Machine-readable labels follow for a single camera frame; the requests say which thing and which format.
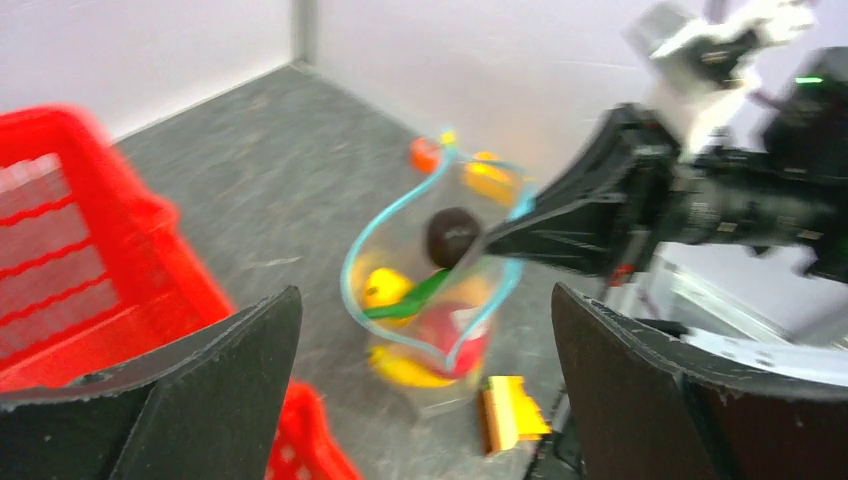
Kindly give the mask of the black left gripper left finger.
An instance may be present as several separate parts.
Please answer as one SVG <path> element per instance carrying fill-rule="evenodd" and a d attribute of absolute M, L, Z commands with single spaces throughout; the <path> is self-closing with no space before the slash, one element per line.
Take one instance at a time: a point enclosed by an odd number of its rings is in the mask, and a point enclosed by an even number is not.
<path fill-rule="evenodd" d="M 302 319 L 290 286 L 59 388 L 1 397 L 5 479 L 261 479 Z"/>

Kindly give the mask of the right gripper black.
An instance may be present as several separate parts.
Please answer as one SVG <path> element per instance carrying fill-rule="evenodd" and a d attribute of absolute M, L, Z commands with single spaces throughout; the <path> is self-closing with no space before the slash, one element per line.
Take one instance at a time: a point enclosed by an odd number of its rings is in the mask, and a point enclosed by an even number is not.
<path fill-rule="evenodd" d="M 608 111 L 595 133 L 530 212 L 489 230 L 485 253 L 606 279 L 647 269 L 662 241 L 681 143 L 638 104 Z"/>

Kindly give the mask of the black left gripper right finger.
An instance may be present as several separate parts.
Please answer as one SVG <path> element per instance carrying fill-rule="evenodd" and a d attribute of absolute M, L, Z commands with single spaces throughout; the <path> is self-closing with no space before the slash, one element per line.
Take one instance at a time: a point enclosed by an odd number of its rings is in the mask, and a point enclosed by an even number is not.
<path fill-rule="evenodd" d="M 592 479 L 843 479 L 847 391 L 688 345 L 563 284 L 551 317 Z"/>

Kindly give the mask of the dark purple plum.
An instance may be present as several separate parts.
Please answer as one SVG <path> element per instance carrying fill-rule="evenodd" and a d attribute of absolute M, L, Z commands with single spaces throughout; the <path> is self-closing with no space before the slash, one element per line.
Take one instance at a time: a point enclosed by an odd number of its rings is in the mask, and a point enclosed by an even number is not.
<path fill-rule="evenodd" d="M 436 212 L 426 226 L 425 247 L 439 268 L 455 267 L 482 233 L 478 219 L 461 207 Z"/>

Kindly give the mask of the red apple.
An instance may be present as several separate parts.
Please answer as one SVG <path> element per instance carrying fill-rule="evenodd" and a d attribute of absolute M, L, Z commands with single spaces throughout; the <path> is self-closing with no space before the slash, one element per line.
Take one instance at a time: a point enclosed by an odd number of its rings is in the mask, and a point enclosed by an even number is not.
<path fill-rule="evenodd" d="M 438 304 L 419 317 L 418 337 L 421 341 L 430 343 L 441 352 L 448 354 L 460 336 L 476 319 L 479 311 L 479 307 L 464 303 Z M 488 321 L 484 320 L 482 324 L 470 330 L 469 335 L 460 345 L 454 366 L 446 367 L 434 363 L 434 370 L 448 378 L 459 378 L 479 367 L 487 346 L 488 332 Z"/>

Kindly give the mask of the long green chili pepper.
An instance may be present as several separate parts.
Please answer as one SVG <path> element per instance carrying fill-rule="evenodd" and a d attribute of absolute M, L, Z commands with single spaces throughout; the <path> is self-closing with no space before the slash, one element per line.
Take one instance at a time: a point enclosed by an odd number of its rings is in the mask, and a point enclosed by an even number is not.
<path fill-rule="evenodd" d="M 417 315 L 451 273 L 451 269 L 437 270 L 427 279 L 416 283 L 416 286 L 396 305 L 398 316 Z"/>

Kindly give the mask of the clear zip top bag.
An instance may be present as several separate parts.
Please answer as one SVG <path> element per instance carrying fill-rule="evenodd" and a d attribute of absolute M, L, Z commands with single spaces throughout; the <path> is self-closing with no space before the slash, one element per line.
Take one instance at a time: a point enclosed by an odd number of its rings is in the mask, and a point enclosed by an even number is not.
<path fill-rule="evenodd" d="M 363 229 L 340 286 L 347 311 L 369 333 L 372 371 L 429 417 L 476 397 L 500 307 L 523 266 L 474 247 L 445 267 L 428 251 L 428 227 L 450 213 L 485 229 L 515 219 L 532 210 L 534 187 L 517 166 L 463 154 L 451 130 L 435 142 L 415 140 L 410 162 L 423 181 Z"/>

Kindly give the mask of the yellow banana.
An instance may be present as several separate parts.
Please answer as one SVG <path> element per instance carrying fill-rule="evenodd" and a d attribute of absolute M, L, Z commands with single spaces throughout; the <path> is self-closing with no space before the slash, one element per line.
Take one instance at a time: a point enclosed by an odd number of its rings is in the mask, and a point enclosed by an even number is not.
<path fill-rule="evenodd" d="M 383 380 L 399 386 L 436 389 L 453 385 L 456 379 L 437 374 L 393 345 L 369 348 L 368 363 Z"/>

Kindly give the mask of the yellow squash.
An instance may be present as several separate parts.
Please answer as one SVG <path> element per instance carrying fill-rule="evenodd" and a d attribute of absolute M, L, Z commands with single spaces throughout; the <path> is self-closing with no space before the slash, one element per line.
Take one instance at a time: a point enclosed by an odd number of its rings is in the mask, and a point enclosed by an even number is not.
<path fill-rule="evenodd" d="M 416 286 L 405 275 L 390 268 L 374 270 L 367 278 L 362 294 L 363 313 L 369 320 L 385 327 L 400 328 L 411 322 L 412 316 L 398 316 L 396 305 Z"/>

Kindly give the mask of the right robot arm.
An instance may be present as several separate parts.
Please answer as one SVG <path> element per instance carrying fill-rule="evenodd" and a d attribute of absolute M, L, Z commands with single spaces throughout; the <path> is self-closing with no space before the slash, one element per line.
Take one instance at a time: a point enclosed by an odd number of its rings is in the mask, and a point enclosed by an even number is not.
<path fill-rule="evenodd" d="M 683 148 L 648 109 L 611 110 L 534 209 L 493 228 L 488 254 L 602 278 L 644 271 L 662 243 L 762 255 L 803 245 L 803 275 L 847 279 L 847 50 L 814 53 L 763 147 Z M 557 284 L 565 391 L 530 479 L 843 479 L 847 356 L 728 338 L 615 312 Z"/>

